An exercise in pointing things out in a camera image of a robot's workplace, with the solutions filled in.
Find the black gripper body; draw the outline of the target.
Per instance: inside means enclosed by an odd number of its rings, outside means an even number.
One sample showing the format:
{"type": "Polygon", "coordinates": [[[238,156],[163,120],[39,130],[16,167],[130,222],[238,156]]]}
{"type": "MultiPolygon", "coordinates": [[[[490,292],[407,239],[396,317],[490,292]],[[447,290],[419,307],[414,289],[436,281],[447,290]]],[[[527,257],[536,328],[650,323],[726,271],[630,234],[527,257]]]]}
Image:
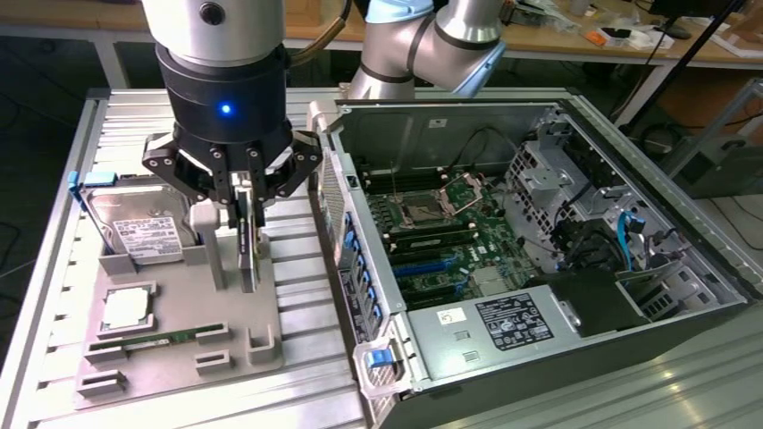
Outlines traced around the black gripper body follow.
{"type": "Polygon", "coordinates": [[[232,67],[191,63],[163,45],[156,56],[174,109],[174,136],[184,151],[207,152],[215,145],[287,149],[290,56],[282,45],[263,59],[232,67]]]}

